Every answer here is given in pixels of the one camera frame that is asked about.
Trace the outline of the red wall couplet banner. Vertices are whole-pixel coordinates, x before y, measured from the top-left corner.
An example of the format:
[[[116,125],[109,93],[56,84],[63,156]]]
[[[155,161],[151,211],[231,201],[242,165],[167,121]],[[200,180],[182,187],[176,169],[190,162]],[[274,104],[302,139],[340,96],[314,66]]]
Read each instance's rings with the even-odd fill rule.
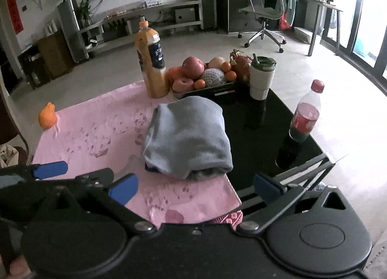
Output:
[[[18,10],[17,1],[6,0],[6,2],[7,2],[8,14],[10,16],[10,21],[13,25],[13,30],[15,34],[18,35],[20,32],[24,30],[24,27]]]

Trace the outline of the pink dog print blanket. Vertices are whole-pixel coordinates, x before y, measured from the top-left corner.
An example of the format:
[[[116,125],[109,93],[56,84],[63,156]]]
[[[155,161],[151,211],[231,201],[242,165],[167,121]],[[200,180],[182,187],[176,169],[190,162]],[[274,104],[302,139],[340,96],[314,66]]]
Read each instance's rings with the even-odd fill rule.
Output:
[[[60,110],[56,125],[43,132],[33,163],[65,161],[64,179],[103,168],[116,178],[136,174],[138,192],[126,207],[156,227],[206,221],[236,226],[243,219],[241,201],[226,176],[187,182],[146,171],[141,147],[153,110],[173,101],[172,95],[149,98],[139,81]]]

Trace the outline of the potted green plant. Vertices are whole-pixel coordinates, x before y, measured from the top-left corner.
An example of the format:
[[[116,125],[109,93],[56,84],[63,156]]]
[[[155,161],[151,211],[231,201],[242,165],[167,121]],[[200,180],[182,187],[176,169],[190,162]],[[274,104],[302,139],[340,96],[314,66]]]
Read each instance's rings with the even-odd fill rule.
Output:
[[[92,22],[90,0],[81,0],[81,2],[77,5],[76,12],[83,28],[86,28],[91,25]]]

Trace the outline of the black desk with drawers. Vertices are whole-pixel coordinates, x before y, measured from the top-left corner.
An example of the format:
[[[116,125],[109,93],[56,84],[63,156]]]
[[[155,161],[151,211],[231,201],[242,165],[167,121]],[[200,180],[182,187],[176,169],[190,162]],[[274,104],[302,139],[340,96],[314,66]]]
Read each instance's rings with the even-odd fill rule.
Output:
[[[260,0],[253,0],[254,5],[260,6]],[[275,8],[277,0],[263,0],[264,7]],[[255,20],[254,14],[240,11],[251,7],[249,0],[216,0],[216,17],[218,29],[227,33],[259,30],[261,24]],[[296,14],[293,26],[303,27],[306,20],[306,0],[297,0]],[[268,22],[268,29],[279,30],[279,21]]]

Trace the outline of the left grey tower speaker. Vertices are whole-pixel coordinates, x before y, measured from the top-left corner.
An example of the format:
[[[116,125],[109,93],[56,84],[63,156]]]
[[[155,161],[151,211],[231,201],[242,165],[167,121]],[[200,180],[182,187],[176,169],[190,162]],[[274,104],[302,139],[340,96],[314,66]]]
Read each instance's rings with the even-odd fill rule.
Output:
[[[76,0],[64,0],[56,8],[60,26],[75,63],[89,58],[85,42],[81,33],[79,33],[81,22],[77,17],[77,8]]]

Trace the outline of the bumpy orange citrus fruit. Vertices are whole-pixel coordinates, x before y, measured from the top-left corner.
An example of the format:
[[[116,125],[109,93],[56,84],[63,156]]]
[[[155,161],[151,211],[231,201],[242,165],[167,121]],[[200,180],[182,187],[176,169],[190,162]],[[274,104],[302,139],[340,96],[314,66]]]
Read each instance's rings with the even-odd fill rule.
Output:
[[[55,113],[55,105],[51,102],[39,112],[38,114],[38,123],[40,127],[44,130],[48,130],[56,125],[57,117]]]

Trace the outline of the brown wooden cabinet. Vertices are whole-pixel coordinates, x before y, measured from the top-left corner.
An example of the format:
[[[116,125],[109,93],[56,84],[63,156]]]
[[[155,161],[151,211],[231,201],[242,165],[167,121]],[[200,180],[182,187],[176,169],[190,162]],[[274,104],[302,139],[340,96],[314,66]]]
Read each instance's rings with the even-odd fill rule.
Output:
[[[75,63],[61,29],[38,40],[37,45],[51,79],[56,79],[72,71]]]

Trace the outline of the grey blue waffle sweater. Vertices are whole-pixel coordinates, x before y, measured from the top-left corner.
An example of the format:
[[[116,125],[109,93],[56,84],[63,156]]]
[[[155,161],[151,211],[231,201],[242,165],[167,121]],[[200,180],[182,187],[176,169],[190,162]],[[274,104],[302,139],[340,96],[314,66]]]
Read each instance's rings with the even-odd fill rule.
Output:
[[[204,180],[233,170],[223,110],[201,96],[158,105],[142,145],[150,172]]]

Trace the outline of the white tumbler green lid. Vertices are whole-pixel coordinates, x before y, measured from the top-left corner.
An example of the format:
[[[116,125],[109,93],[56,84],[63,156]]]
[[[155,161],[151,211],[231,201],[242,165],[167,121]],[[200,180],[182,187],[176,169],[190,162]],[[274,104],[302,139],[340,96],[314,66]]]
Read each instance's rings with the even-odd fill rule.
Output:
[[[270,57],[253,54],[250,66],[250,95],[254,100],[263,101],[274,80],[277,62]]]

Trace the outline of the foam netted fruit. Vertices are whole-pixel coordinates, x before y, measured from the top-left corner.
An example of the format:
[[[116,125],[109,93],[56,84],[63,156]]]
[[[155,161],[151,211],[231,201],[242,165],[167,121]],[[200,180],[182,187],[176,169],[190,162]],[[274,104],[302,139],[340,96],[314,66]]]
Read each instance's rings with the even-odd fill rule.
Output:
[[[206,69],[201,75],[201,79],[204,80],[207,88],[219,87],[226,84],[224,72],[218,68]]]

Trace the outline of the red cola bottle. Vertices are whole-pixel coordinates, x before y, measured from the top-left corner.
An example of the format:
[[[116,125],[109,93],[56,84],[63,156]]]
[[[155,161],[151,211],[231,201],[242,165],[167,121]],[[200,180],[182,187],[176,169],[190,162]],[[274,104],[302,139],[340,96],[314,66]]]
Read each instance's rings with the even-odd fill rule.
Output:
[[[289,128],[289,135],[295,142],[303,143],[318,121],[324,88],[322,81],[314,79],[309,93],[299,101]]]

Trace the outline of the dark red dining chair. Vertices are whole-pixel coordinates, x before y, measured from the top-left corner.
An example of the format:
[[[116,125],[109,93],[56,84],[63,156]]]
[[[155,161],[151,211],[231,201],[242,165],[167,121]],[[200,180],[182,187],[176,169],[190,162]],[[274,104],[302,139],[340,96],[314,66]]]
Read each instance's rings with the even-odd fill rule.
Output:
[[[24,148],[16,146],[16,150],[19,152],[19,161],[22,164],[27,164],[30,161],[30,147],[22,135],[15,114],[11,110],[3,76],[1,76],[1,145],[11,142],[16,137],[19,137],[24,144]]]

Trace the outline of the folded clothes pile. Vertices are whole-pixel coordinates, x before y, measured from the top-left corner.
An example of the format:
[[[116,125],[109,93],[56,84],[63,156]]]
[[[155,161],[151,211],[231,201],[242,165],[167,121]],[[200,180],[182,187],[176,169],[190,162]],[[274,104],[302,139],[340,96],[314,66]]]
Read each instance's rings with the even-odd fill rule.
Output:
[[[19,163],[19,152],[11,145],[4,144],[0,148],[0,167],[8,168]]]

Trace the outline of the orange juice bottle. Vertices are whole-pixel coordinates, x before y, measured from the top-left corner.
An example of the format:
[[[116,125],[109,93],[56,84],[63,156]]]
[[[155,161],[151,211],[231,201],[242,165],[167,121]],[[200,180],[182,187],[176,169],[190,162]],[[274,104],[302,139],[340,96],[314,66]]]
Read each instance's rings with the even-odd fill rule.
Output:
[[[167,69],[159,33],[140,17],[139,30],[134,38],[140,69],[150,98],[163,98],[170,91]]]

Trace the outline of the red dragon fruit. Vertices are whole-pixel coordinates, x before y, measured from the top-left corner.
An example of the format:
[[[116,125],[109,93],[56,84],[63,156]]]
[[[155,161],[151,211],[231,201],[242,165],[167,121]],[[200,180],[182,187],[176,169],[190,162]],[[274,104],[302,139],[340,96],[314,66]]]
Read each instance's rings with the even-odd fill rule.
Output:
[[[230,53],[231,69],[236,72],[237,78],[243,81],[250,80],[250,67],[252,58],[244,55],[241,51],[233,49]]]

